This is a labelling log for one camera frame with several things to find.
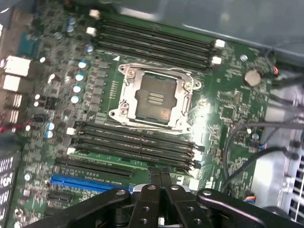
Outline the silver rear port block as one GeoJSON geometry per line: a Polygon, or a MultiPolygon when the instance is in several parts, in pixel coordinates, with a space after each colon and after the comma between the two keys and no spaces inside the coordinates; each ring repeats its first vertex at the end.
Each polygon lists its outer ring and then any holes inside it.
{"type": "Polygon", "coordinates": [[[32,60],[8,56],[0,61],[0,87],[19,94],[31,94],[33,82],[29,73],[32,60]]]}

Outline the silver coin cell battery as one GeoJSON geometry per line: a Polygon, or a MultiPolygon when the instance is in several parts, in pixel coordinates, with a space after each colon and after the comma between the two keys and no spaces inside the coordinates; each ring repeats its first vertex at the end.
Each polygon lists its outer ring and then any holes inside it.
{"type": "Polygon", "coordinates": [[[245,85],[255,87],[262,81],[260,73],[256,69],[247,71],[243,76],[243,82],[245,85]]]}

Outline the short black expansion slot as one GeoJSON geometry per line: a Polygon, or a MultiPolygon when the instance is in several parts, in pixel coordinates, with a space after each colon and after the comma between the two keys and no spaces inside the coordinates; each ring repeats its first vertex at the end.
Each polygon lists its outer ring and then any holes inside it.
{"type": "Polygon", "coordinates": [[[52,191],[48,194],[47,197],[49,200],[52,200],[52,201],[69,203],[73,198],[73,194],[52,191]]]}

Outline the grey metal PC case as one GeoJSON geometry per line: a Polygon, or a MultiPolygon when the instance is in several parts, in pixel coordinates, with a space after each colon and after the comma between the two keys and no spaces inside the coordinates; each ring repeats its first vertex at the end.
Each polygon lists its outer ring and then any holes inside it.
{"type": "MultiPolygon", "coordinates": [[[[225,183],[220,190],[211,189],[288,218],[304,228],[304,0],[60,1],[94,10],[113,10],[122,16],[259,50],[273,70],[266,115],[262,121],[241,123],[231,131],[223,149],[225,183]]],[[[33,86],[45,71],[40,58],[32,56],[38,45],[28,44],[27,51],[19,46],[22,38],[34,31],[38,2],[0,0],[0,61],[8,56],[32,60],[29,73],[33,86]]],[[[20,161],[25,145],[21,134],[27,126],[25,117],[33,91],[19,94],[0,87],[0,134],[12,133],[20,140],[20,161]]],[[[176,220],[167,217],[169,204],[162,187],[161,169],[149,171],[148,177],[147,183],[128,191],[141,191],[145,184],[158,185],[161,188],[158,228],[181,228],[176,220]]],[[[193,195],[210,189],[192,192],[188,186],[181,186],[193,195]]],[[[11,222],[9,214],[10,208],[4,228],[25,228],[34,223],[11,222]]]]}

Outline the silver CPU socket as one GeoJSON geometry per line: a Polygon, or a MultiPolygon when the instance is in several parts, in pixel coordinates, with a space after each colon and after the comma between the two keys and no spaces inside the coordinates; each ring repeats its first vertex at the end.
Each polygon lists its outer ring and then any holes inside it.
{"type": "Polygon", "coordinates": [[[174,135],[192,130],[188,123],[193,91],[201,82],[188,70],[140,63],[122,64],[121,95],[109,116],[122,126],[174,135]]]}

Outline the long black expansion slot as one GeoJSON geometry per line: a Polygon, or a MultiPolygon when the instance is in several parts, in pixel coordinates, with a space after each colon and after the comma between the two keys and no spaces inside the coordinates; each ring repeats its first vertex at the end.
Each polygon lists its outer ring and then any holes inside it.
{"type": "Polygon", "coordinates": [[[130,179],[133,173],[132,170],[118,168],[108,164],[90,163],[84,160],[72,160],[63,157],[55,158],[54,165],[64,168],[76,168],[85,171],[105,173],[127,179],[130,179]]]}

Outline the green motherboard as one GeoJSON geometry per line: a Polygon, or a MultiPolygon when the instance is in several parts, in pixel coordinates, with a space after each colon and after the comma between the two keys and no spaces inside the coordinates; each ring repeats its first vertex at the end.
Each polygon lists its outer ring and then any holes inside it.
{"type": "Polygon", "coordinates": [[[11,222],[31,223],[56,209],[77,204],[97,194],[96,191],[63,187],[50,183],[53,175],[87,179],[101,183],[126,186],[148,182],[148,172],[168,168],[173,183],[186,185],[192,192],[204,187],[222,189],[223,149],[227,137],[239,124],[262,121],[266,115],[271,89],[272,68],[259,50],[233,42],[184,31],[122,16],[113,10],[89,9],[85,6],[60,0],[39,0],[39,13],[34,20],[34,31],[25,35],[20,49],[27,51],[28,44],[37,44],[32,54],[39,57],[45,71],[34,83],[30,107],[22,132],[25,145],[11,200],[11,222]],[[210,54],[212,68],[195,71],[138,57],[102,50],[94,44],[98,38],[97,21],[107,19],[144,28],[214,42],[210,54]],[[174,135],[148,130],[139,132],[177,136],[204,146],[205,151],[194,151],[196,164],[189,171],[155,163],[130,160],[97,153],[69,154],[76,121],[100,125],[122,126],[109,116],[117,108],[124,76],[118,71],[122,64],[140,63],[150,66],[188,70],[201,82],[201,88],[193,91],[188,123],[192,130],[174,135]],[[259,85],[244,84],[244,74],[256,69],[262,78],[259,85]],[[130,179],[105,173],[55,166],[55,158],[84,160],[90,163],[108,164],[132,170],[130,179]],[[52,191],[73,194],[69,203],[52,201],[52,191]]]}

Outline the blue expansion slot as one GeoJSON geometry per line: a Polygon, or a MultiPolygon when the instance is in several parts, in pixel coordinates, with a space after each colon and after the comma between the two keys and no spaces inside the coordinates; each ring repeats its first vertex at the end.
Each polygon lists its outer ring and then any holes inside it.
{"type": "Polygon", "coordinates": [[[77,188],[81,190],[89,190],[96,192],[105,192],[114,188],[129,190],[129,187],[118,186],[114,184],[101,183],[94,180],[80,179],[75,177],[68,177],[63,175],[53,175],[50,178],[50,183],[53,185],[77,188]]]}

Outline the black RAM slot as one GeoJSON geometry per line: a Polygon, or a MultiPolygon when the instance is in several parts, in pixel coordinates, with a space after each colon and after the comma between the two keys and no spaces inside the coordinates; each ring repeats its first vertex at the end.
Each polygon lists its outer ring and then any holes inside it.
{"type": "Polygon", "coordinates": [[[185,162],[173,160],[173,159],[167,159],[167,158],[161,158],[156,157],[154,155],[145,155],[142,152],[125,152],[123,150],[119,149],[113,149],[113,148],[97,148],[97,147],[85,147],[83,145],[76,145],[73,147],[68,148],[69,154],[75,154],[76,152],[80,152],[83,154],[87,153],[97,153],[97,154],[103,154],[103,155],[110,155],[110,156],[116,156],[120,158],[130,159],[130,160],[136,160],[141,162],[147,162],[147,163],[155,163],[158,165],[163,166],[171,166],[178,169],[184,169],[189,171],[190,165],[186,164],[185,162]]]}
{"type": "Polygon", "coordinates": [[[77,139],[73,138],[71,142],[72,146],[83,145],[85,147],[97,147],[97,148],[113,148],[123,150],[125,152],[142,152],[145,155],[154,155],[156,157],[173,159],[193,167],[196,162],[194,159],[186,154],[178,152],[169,152],[161,149],[151,149],[145,146],[130,145],[118,142],[115,140],[90,140],[90,139],[77,139]]]}
{"type": "Polygon", "coordinates": [[[176,137],[157,136],[148,133],[129,131],[127,129],[93,129],[79,130],[74,137],[78,142],[122,143],[125,146],[137,146],[145,150],[180,153],[193,157],[197,146],[191,142],[176,137]]]}
{"type": "Polygon", "coordinates": [[[142,51],[208,57],[214,51],[214,43],[197,41],[170,33],[128,26],[126,24],[105,24],[97,29],[99,41],[142,51]]]}
{"type": "Polygon", "coordinates": [[[184,44],[187,46],[206,48],[206,49],[214,48],[213,41],[204,42],[192,38],[186,38],[183,36],[178,36],[167,32],[159,31],[154,27],[144,28],[137,25],[127,24],[127,23],[118,22],[114,20],[107,20],[107,19],[97,21],[96,25],[100,32],[103,33],[107,32],[108,34],[118,35],[123,38],[136,37],[137,39],[139,38],[153,39],[153,40],[157,40],[158,42],[165,41],[174,44],[184,44]]]}
{"type": "Polygon", "coordinates": [[[116,36],[100,36],[94,38],[96,46],[106,51],[138,57],[154,62],[184,66],[195,70],[208,68],[211,56],[207,51],[195,51],[171,44],[154,44],[151,40],[140,41],[116,36]]]}
{"type": "Polygon", "coordinates": [[[204,146],[198,146],[194,142],[186,141],[177,136],[155,135],[117,126],[100,125],[90,122],[76,121],[74,128],[78,130],[78,135],[92,136],[93,138],[103,138],[117,140],[125,143],[153,147],[172,152],[191,153],[194,150],[204,152],[204,146]]]}
{"type": "Polygon", "coordinates": [[[110,40],[95,41],[94,44],[102,50],[113,51],[115,53],[172,66],[184,67],[195,71],[212,68],[209,57],[187,53],[175,48],[110,40]]]}

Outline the black part with white print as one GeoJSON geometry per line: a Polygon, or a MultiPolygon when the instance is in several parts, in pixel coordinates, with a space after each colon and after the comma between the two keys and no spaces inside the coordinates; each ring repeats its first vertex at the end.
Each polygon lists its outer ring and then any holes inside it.
{"type": "Polygon", "coordinates": [[[0,228],[6,225],[21,151],[22,143],[16,135],[0,134],[0,228]]]}

